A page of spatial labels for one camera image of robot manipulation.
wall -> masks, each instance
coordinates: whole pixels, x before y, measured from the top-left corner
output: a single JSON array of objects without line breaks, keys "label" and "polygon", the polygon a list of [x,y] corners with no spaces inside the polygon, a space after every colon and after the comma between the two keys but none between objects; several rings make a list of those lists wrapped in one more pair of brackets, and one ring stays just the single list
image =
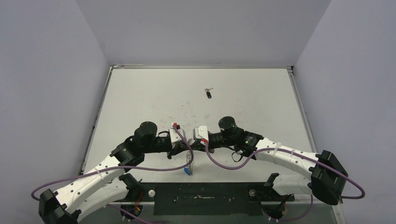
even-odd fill
[{"label": "wall", "polygon": [[333,0],[295,66],[318,149],[367,191],[345,200],[350,224],[396,222],[395,10],[394,0]]},{"label": "wall", "polygon": [[76,0],[111,64],[297,62],[330,0]]},{"label": "wall", "polygon": [[78,173],[108,65],[75,1],[0,2],[1,223],[42,223],[35,187]]}]

robotic arm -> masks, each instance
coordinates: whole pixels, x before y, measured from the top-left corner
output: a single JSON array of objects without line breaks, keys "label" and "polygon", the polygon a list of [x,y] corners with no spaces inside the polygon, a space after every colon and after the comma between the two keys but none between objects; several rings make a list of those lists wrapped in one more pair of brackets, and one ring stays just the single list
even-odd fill
[{"label": "robotic arm", "polygon": [[[310,160],[298,157],[304,155],[311,160],[320,161],[347,176],[332,153],[323,151],[322,154],[317,154],[296,151],[284,146],[280,148],[280,143],[237,127],[232,117],[222,118],[219,128],[219,133],[210,133],[206,126],[196,127],[193,130],[195,142],[191,144],[191,148],[206,151],[209,155],[209,151],[213,152],[213,149],[227,147],[245,157],[251,156],[258,149],[272,148],[271,151],[261,151],[251,157],[289,168],[300,175],[272,174],[265,187],[272,188],[280,196],[308,194],[327,204],[338,204],[346,180]],[[125,174],[130,168],[110,169],[105,172],[99,170],[137,166],[144,161],[146,153],[166,152],[167,157],[171,159],[173,155],[188,149],[183,143],[185,132],[179,125],[173,123],[172,128],[166,133],[166,136],[157,136],[157,126],[152,122],[143,122],[133,136],[119,144],[101,163],[89,171],[97,174],[77,179],[56,191],[47,189],[41,193],[39,215],[42,220],[46,224],[78,223],[108,203],[124,198],[135,200],[143,190],[131,174]]]}]

round bolt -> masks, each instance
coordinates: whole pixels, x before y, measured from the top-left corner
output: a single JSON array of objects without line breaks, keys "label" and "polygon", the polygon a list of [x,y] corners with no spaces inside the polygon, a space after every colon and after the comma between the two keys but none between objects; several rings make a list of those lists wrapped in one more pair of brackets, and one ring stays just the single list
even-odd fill
[{"label": "round bolt", "polygon": [[154,190],[149,190],[148,191],[148,196],[154,197],[156,195],[156,192]]},{"label": "round bolt", "polygon": [[251,189],[251,190],[249,191],[249,195],[250,195],[251,197],[254,197],[254,196],[256,195],[256,190]]}]

metal frame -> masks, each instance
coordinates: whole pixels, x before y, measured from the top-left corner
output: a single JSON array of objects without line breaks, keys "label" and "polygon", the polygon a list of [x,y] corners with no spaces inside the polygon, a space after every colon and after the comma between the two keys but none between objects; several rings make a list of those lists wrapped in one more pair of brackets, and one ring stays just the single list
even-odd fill
[{"label": "metal frame", "polygon": [[[86,166],[86,161],[88,159],[88,154],[91,150],[92,146],[92,141],[93,141],[93,136],[96,131],[96,125],[98,123],[99,117],[100,117],[100,112],[102,110],[102,106],[106,97],[106,92],[107,88],[110,83],[111,75],[113,72],[113,69],[287,69],[289,78],[290,78],[290,83],[292,86],[292,89],[294,91],[294,95],[296,97],[297,105],[300,110],[301,117],[303,119],[303,124],[305,126],[305,131],[307,133],[308,139],[310,146],[313,150],[313,152],[318,152],[316,149],[316,145],[313,139],[313,135],[311,132],[311,128],[309,126],[308,119],[306,117],[306,113],[303,107],[303,104],[301,102],[300,95],[297,90],[296,82],[294,79],[294,73],[293,73],[293,67],[292,66],[284,66],[284,67],[268,67],[268,66],[262,66],[262,65],[256,65],[256,64],[251,64],[251,65],[246,65],[246,64],[222,64],[222,63],[207,63],[207,64],[198,64],[198,65],[149,65],[149,64],[117,64],[117,65],[112,65],[110,66],[110,70],[107,76],[106,80],[106,85],[103,91],[102,95],[102,100],[98,109],[98,113],[96,115],[96,119],[94,122],[93,130],[89,139],[87,151],[85,153],[84,157],[84,162],[81,168],[81,173],[84,172],[85,166]],[[307,196],[297,196],[296,200],[292,203],[310,203],[310,197]],[[314,199],[314,203],[322,203],[321,201]],[[342,210],[342,201],[338,205],[332,206],[332,209],[334,211],[334,216],[337,220],[338,224],[346,224],[344,212]]]}]

white table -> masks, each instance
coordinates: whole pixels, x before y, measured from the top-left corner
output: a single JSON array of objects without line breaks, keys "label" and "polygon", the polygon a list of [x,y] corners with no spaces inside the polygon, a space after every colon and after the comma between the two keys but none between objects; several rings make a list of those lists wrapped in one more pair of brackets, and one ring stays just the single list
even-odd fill
[{"label": "white table", "polygon": [[[204,89],[211,90],[208,99]],[[177,122],[192,138],[196,126],[219,132],[224,116],[250,132],[297,150],[311,152],[307,132],[286,69],[114,69],[109,79],[88,152],[85,171],[96,166],[144,121],[158,132]],[[229,149],[216,149],[213,157],[236,166]],[[168,160],[166,153],[146,154],[142,167],[171,168],[186,163],[186,152]],[[214,165],[203,152],[194,153],[194,173],[183,170],[149,172],[131,170],[143,182],[263,182],[271,173],[292,171],[264,161],[250,161],[239,170]]]}]

